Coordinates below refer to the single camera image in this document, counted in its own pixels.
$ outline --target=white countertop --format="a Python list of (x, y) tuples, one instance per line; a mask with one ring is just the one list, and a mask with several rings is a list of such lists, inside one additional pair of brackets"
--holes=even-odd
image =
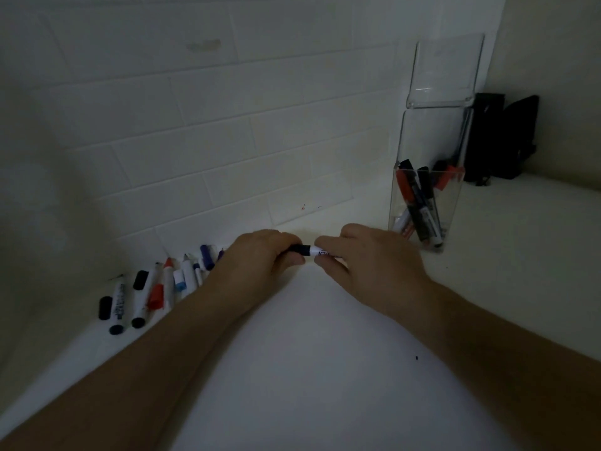
[[(277, 229), (311, 243), (348, 222), (383, 228), (384, 182)], [(464, 184), (444, 253), (424, 261), (470, 301), (601, 360), (599, 227), (601, 194), (591, 190), (531, 175)], [(98, 297), (30, 322), (0, 373), (10, 386), (0, 436), (139, 336), (110, 336), (94, 318)], [(511, 448), (427, 349), (311, 263), (225, 340), (162, 448)]]

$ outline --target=right hand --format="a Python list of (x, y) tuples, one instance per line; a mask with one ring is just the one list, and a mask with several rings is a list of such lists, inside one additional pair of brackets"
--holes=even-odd
[(315, 245), (341, 257), (315, 257), (315, 264), (358, 301), (398, 319), (422, 308), (434, 282), (419, 250), (401, 235), (358, 224), (342, 227), (340, 237), (320, 236)]

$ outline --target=white wall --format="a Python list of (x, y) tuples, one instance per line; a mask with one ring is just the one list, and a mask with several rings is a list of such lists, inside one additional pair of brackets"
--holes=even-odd
[(482, 86), (504, 0), (0, 2), (3, 242), (36, 305), (357, 196), (416, 41), (485, 32)]
[(507, 0), (487, 90), (540, 95), (537, 174), (601, 189), (601, 0)]

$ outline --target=acrylic pen holder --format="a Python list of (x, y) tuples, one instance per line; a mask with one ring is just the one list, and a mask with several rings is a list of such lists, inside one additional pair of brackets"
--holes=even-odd
[(388, 230), (432, 251), (444, 249), (465, 170), (394, 167)]

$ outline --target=blue marker cap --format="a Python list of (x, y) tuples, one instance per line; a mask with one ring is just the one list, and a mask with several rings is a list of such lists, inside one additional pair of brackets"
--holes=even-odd
[(206, 267), (208, 271), (212, 271), (215, 267), (215, 263), (213, 262), (213, 258), (211, 257), (210, 247), (208, 245), (201, 245), (200, 253), (203, 255), (204, 267)]

